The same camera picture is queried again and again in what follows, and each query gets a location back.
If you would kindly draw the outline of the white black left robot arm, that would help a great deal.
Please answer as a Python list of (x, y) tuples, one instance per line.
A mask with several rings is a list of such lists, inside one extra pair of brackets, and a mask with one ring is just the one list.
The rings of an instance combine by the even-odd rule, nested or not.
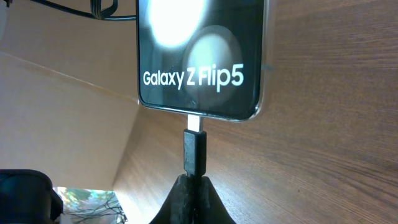
[(55, 223), (63, 200), (50, 178), (32, 169), (1, 170), (1, 223)]

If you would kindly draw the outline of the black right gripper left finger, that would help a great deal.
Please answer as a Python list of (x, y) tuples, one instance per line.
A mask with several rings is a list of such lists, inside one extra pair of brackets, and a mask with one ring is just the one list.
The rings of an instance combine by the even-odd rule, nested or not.
[(194, 211), (193, 198), (192, 179), (185, 174), (179, 175), (150, 224), (191, 224)]

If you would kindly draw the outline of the black smartphone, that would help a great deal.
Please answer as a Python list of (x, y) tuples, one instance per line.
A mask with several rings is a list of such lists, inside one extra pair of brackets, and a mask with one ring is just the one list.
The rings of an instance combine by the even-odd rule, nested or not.
[(138, 96), (147, 108), (245, 121), (264, 99), (267, 0), (138, 0)]

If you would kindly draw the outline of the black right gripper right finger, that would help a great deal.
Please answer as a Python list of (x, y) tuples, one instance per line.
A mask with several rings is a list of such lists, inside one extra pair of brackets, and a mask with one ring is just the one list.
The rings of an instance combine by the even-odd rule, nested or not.
[(194, 197), (194, 224), (235, 224), (211, 180), (203, 176)]

